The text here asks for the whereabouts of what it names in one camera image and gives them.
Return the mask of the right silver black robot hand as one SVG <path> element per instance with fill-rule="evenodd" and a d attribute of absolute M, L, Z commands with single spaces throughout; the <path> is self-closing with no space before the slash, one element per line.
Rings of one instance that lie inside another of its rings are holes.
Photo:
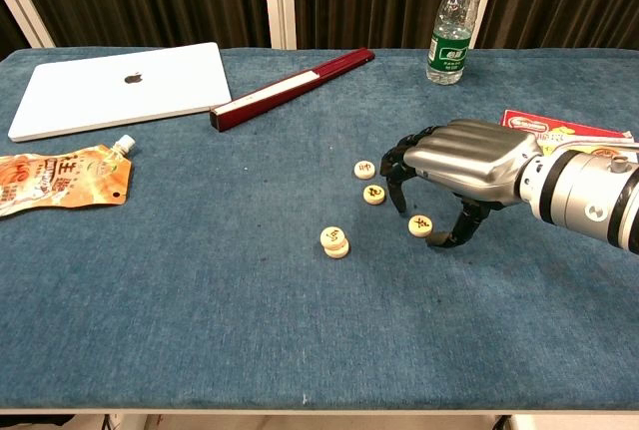
<path fill-rule="evenodd" d="M 406 212 L 401 186 L 415 177 L 441 185 L 461 199 L 462 211 L 454 228 L 426 238 L 432 247 L 450 248 L 468 242 L 492 211 L 520 202 L 520 175 L 541 155 L 531 133 L 456 119 L 402 138 L 383 155 L 379 172 L 401 214 Z"/>

